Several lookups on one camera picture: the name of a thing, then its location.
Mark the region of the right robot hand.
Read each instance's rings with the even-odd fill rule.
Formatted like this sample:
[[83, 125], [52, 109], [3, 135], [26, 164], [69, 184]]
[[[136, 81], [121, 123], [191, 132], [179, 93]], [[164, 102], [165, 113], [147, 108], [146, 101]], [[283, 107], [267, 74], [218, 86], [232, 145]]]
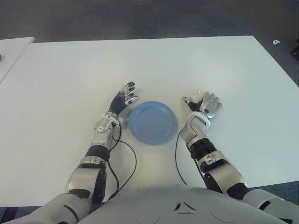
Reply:
[[220, 99], [209, 92], [199, 91], [189, 98], [183, 97], [183, 101], [192, 112], [200, 112], [208, 119], [212, 119], [222, 106]]

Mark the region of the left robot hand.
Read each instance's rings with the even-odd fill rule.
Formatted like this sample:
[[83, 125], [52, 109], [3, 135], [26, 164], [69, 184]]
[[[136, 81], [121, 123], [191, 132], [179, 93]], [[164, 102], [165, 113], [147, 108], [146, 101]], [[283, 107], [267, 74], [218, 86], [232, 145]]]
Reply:
[[113, 98], [108, 111], [119, 116], [119, 114], [128, 105], [136, 102], [139, 99], [139, 97], [133, 93], [134, 89], [135, 83], [133, 81], [125, 84]]

